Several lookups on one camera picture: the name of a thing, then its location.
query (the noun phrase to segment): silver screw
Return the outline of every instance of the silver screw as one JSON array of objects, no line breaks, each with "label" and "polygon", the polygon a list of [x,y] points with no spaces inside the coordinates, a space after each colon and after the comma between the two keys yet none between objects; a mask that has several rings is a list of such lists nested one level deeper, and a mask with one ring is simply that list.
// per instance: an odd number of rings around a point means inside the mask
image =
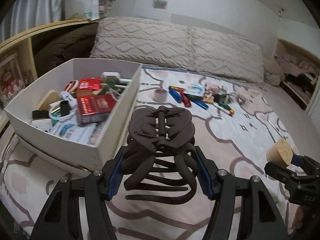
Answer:
[{"label": "silver screw", "polygon": [[218,170],[218,174],[220,176],[226,176],[227,172],[225,170],[221,169],[221,170]]},{"label": "silver screw", "polygon": [[66,183],[67,181],[68,181],[68,177],[66,177],[66,176],[64,176],[64,177],[62,177],[61,179],[60,179],[60,182],[61,183]]},{"label": "silver screw", "polygon": [[101,174],[102,174],[102,170],[95,170],[95,171],[93,172],[93,174],[94,174],[94,176],[99,177],[99,176],[101,176]]},{"label": "silver screw", "polygon": [[261,179],[258,176],[252,176],[252,180],[254,182],[260,182]]}]

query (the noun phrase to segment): red box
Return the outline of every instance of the red box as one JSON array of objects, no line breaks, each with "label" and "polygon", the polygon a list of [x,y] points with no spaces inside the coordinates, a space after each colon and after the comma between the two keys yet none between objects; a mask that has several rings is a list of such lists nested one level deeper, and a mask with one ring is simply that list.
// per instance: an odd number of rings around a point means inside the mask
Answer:
[{"label": "red box", "polygon": [[116,101],[111,95],[77,98],[81,123],[101,122],[108,118]]}]

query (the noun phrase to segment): patterned blanket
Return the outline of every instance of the patterned blanket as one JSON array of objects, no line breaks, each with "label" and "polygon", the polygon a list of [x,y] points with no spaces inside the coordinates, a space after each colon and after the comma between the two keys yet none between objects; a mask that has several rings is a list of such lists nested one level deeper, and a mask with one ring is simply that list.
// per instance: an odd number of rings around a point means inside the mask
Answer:
[{"label": "patterned blanket", "polygon": [[[145,68],[142,70],[140,93],[135,107],[157,108],[160,105],[183,107],[183,104],[177,104],[170,95],[163,104],[153,101],[154,89],[167,88],[169,85],[187,87],[194,81],[201,84],[217,84],[228,92],[234,91],[246,97],[245,106],[240,106],[236,102],[231,104],[235,110],[233,117],[219,113],[214,106],[204,110],[192,103],[189,110],[196,128],[196,145],[200,146],[204,155],[214,160],[219,168],[237,177],[259,176],[276,202],[288,231],[291,232],[297,206],[288,202],[289,195],[283,184],[270,179],[264,173],[264,165],[267,163],[266,152],[280,139],[278,133],[267,122],[267,115],[275,127],[286,136],[294,151],[298,152],[291,136],[260,91],[204,75]],[[17,141],[10,149],[13,152],[7,153],[1,173],[3,179],[0,198],[15,220],[31,233],[45,201],[58,180],[62,176],[72,179],[78,177],[41,159]],[[125,200],[124,196],[132,193],[141,192],[138,190],[127,192],[122,184],[118,194],[111,202],[106,203],[119,240],[202,239],[214,202],[203,195],[199,185],[196,195],[189,202],[176,206]],[[241,198],[237,197],[229,239],[236,239],[240,207]],[[80,216],[84,239],[90,239],[83,198],[80,199]]]}]

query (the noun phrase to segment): white curtain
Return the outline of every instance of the white curtain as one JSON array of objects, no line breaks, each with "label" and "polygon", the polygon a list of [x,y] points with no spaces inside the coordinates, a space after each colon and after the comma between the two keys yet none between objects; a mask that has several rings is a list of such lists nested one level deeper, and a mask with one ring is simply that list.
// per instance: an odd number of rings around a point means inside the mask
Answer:
[{"label": "white curtain", "polygon": [[64,0],[16,0],[1,23],[2,41],[25,30],[63,20]]}]

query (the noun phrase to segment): white box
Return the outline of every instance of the white box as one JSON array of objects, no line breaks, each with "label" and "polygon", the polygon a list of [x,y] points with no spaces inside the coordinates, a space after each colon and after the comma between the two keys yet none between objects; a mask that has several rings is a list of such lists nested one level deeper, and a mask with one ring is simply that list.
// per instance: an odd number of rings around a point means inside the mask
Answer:
[{"label": "white box", "polygon": [[[70,166],[101,169],[112,159],[138,93],[142,64],[129,61],[75,58],[49,71],[18,94],[5,108],[16,133],[35,149]],[[71,80],[100,77],[102,72],[119,72],[132,79],[116,103],[94,146],[50,135],[29,124],[32,111],[49,90],[61,92]]]}]

